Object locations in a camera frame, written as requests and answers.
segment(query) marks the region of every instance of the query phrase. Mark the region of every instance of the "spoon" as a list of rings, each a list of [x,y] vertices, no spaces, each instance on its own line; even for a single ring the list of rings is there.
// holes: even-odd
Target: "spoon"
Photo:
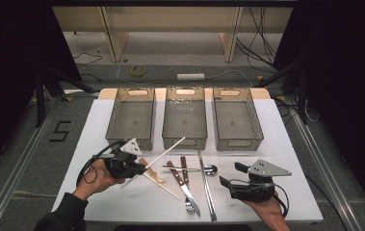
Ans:
[[[198,168],[167,167],[167,166],[163,166],[163,167],[166,169],[175,169],[175,170],[202,171],[201,169],[198,169]],[[214,175],[214,174],[216,174],[216,172],[218,172],[218,168],[214,165],[205,166],[204,169],[205,169],[206,175]]]
[[[148,162],[143,158],[141,157],[140,158],[140,163],[147,166],[148,165]],[[166,180],[164,179],[160,179],[158,177],[158,173],[156,171],[154,171],[151,167],[147,168],[146,169],[148,172],[149,172],[149,175],[158,183],[158,184],[165,184],[167,183]]]

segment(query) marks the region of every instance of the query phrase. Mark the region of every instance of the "utensil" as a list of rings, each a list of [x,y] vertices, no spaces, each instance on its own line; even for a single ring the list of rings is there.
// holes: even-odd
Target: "utensil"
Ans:
[[[209,183],[207,181],[206,174],[203,174],[203,172],[205,172],[205,165],[203,164],[202,156],[200,155],[199,149],[197,150],[197,156],[199,157],[200,166],[202,168],[203,185],[205,187],[206,199],[208,201],[210,218],[212,221],[215,221],[217,220],[215,206],[213,205],[212,195],[210,194]]]
[[[146,178],[148,178],[150,181],[152,181],[153,183],[155,183],[157,186],[161,187],[163,190],[165,190],[166,192],[170,193],[171,195],[175,196],[177,199],[179,199],[179,196],[175,195],[175,193],[171,192],[169,189],[165,188],[165,186],[158,184],[158,182],[155,181],[155,179],[153,179],[152,177],[150,177],[148,174],[146,174],[146,172],[143,173],[144,176],[146,176]]]
[[[180,142],[182,142],[183,140],[185,140],[186,137],[183,137],[181,140],[179,140],[178,142],[176,142],[172,147],[168,148],[164,153],[162,153],[159,157],[157,157],[157,159],[155,159],[153,162],[149,163],[149,165],[145,166],[145,168],[149,168],[151,167],[153,164],[155,164],[155,162],[157,162],[159,159],[161,159],[163,156],[165,156],[165,154],[167,154],[169,151],[171,151],[176,145],[178,145]],[[125,183],[121,184],[121,186],[119,187],[120,189],[124,189],[125,186],[127,186],[129,183],[131,183],[133,180],[135,180],[135,178],[137,178],[139,175],[136,174],[133,178],[129,179],[128,181],[126,181]]]
[[[187,168],[187,167],[167,167],[167,166],[163,166],[166,169],[175,169],[175,170],[187,170],[187,171],[202,171],[202,169],[198,169],[198,168]],[[218,172],[218,168],[214,165],[209,165],[209,166],[205,166],[205,173],[206,175],[214,175],[216,174],[216,172]]]
[[[168,161],[167,166],[168,167],[173,167],[172,162]],[[182,180],[182,178],[178,174],[178,171],[175,170],[175,169],[171,169],[170,171],[172,172],[172,175],[175,177],[176,181],[178,182],[179,186],[181,187],[182,192],[185,194],[185,196],[191,202],[191,205],[194,207],[195,212],[197,213],[198,216],[200,216],[199,207],[197,206],[197,203],[196,203],[194,197],[192,196],[191,192],[188,190],[188,187],[185,185],[185,182]]]
[[[186,157],[185,156],[181,156],[181,165],[184,168],[187,167],[186,166]],[[182,174],[183,174],[183,181],[184,181],[186,187],[189,189],[188,171],[186,169],[183,169]],[[192,206],[191,201],[189,201],[188,197],[185,198],[185,207],[186,207],[186,212],[188,212],[188,214],[190,214],[190,215],[195,214],[194,206]]]
[[[143,157],[140,158],[140,163],[145,165],[145,166],[148,166],[148,162],[146,161],[146,159],[144,159]],[[156,171],[154,171],[152,169],[152,167],[149,167],[146,169],[147,172],[149,172],[149,175],[158,183],[158,184],[165,184],[167,183],[166,180],[164,179],[160,179],[158,177],[158,173]]]

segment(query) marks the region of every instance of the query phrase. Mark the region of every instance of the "white tabletop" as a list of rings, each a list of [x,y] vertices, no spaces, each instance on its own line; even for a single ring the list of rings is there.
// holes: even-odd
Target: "white tabletop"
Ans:
[[[284,188],[290,200],[287,221],[317,222],[323,220],[317,202],[306,182],[300,162],[284,128],[277,107],[272,99],[255,99],[255,108],[264,134],[257,151],[220,152],[216,150],[213,109],[211,98],[206,98],[206,119],[208,139],[206,148],[201,151],[205,165],[215,165],[219,171],[208,176],[212,198],[215,204],[217,223],[250,223],[260,221],[251,208],[237,199],[231,199],[229,190],[220,184],[219,176],[226,179],[248,180],[248,176],[234,168],[235,162],[246,166],[263,159],[276,166],[290,170],[291,176],[275,176],[274,182]],[[75,190],[75,182],[85,162],[109,143],[105,140],[114,100],[94,100],[74,152],[65,180],[55,201],[55,210],[65,192]],[[166,149],[162,140],[165,100],[157,98],[154,141],[151,151],[143,151],[144,158],[150,163]],[[144,176],[137,177],[124,189],[115,185],[105,192],[93,195],[86,209],[86,220],[111,221],[115,223],[210,223],[211,218],[200,172],[189,173],[190,190],[198,202],[201,216],[188,215],[185,209],[185,196],[169,170],[163,169],[171,160],[180,166],[180,156],[187,157],[188,167],[200,167],[194,150],[171,150],[152,167],[158,176],[167,180],[166,188],[180,197],[178,200],[162,190]],[[284,203],[286,198],[280,189],[276,189]]]

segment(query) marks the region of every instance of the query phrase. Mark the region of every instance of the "person's left hand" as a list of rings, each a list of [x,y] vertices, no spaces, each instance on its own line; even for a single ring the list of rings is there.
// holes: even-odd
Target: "person's left hand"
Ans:
[[[94,193],[101,193],[115,184],[122,184],[124,178],[114,178],[105,167],[104,161],[96,160],[81,179],[73,195],[87,200]]]

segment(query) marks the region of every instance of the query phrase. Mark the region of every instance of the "gray floor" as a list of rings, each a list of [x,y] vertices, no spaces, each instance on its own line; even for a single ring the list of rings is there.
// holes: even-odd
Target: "gray floor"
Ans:
[[[240,38],[248,43],[252,39],[252,35],[243,34],[240,35]],[[88,53],[102,57],[92,64],[87,63],[94,61],[96,57],[82,55],[81,58],[75,59],[82,74],[92,74],[102,79],[102,82],[98,82],[90,75],[83,76],[84,82],[96,89],[133,87],[141,84],[164,87],[176,81],[177,73],[200,72],[205,76],[215,76],[232,70],[233,72],[221,77],[195,83],[202,86],[242,87],[249,86],[249,82],[241,73],[246,75],[253,84],[257,83],[257,76],[268,78],[271,75],[271,73],[250,68],[247,56],[239,49],[235,50],[233,62],[226,63],[217,34],[134,33],[130,35],[124,55],[118,64],[111,61],[103,34],[77,33],[74,36],[72,33],[66,33],[66,39],[73,56]],[[279,40],[280,35],[269,35],[272,47],[276,48]],[[254,50],[258,54],[264,53],[261,44],[261,41],[258,40],[254,46]],[[251,64],[265,70],[272,70],[260,62],[251,61]],[[147,73],[144,77],[137,79],[129,74],[129,69],[134,65],[146,67]],[[280,94],[281,85],[282,80],[268,86],[270,94]],[[75,90],[75,87],[66,83],[62,83],[62,86],[66,90]],[[11,200],[3,211],[0,218],[0,230],[31,230],[36,221],[52,208],[95,97],[73,93],[65,100],[57,102],[57,108],[51,114],[48,126],[39,139],[39,144],[34,150]],[[282,107],[279,110],[283,114],[286,113],[286,109]],[[0,156],[0,191],[7,183],[22,153],[27,151],[25,150],[26,145],[31,140],[32,134],[36,132],[36,119],[36,102],[32,101],[16,126],[13,136],[6,143],[4,154]],[[51,142],[50,140],[60,139],[63,136],[54,133],[59,121],[70,121],[61,126],[61,130],[67,130],[69,133],[64,142]],[[287,115],[283,117],[283,122],[286,124],[304,172],[328,193],[325,181],[323,181],[312,154],[303,140],[300,128],[296,124],[297,121],[291,115]],[[348,165],[341,161],[341,154],[322,121],[312,122],[310,120],[307,127],[311,130],[331,173],[351,205],[361,230],[365,230],[365,192],[357,183]],[[342,224],[328,201],[314,185],[310,184],[310,187],[325,219],[316,224],[290,223],[291,229],[342,230]],[[115,228],[113,224],[107,223],[89,223],[88,227],[89,230],[113,230]],[[263,223],[252,224],[251,227],[253,230],[268,230]]]

